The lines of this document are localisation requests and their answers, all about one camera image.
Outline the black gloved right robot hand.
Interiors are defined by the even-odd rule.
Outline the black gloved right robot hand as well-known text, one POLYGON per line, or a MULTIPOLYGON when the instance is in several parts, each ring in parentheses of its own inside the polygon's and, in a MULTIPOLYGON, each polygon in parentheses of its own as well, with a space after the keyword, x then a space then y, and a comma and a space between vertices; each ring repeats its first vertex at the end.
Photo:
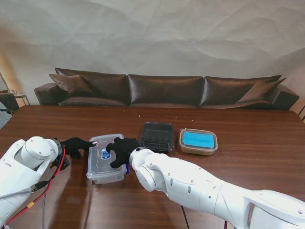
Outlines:
POLYGON ((107 152, 114 151, 116 159, 110 163, 112 168, 119 168, 129 163, 130 154, 133 150, 140 147, 139 142, 135 138, 119 138, 114 139, 114 143, 106 146, 107 152))

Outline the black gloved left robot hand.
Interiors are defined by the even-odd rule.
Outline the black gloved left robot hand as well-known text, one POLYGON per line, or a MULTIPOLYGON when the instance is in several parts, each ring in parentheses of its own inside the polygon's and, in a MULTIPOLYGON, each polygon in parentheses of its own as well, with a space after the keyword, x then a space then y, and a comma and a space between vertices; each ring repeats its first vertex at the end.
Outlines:
POLYGON ((62 146, 64 146, 66 155, 69 155, 71 158, 80 159, 81 153, 80 149, 84 151, 88 151, 90 147, 96 146, 96 142, 89 142, 82 140, 78 137, 73 137, 68 140, 60 142, 62 146))

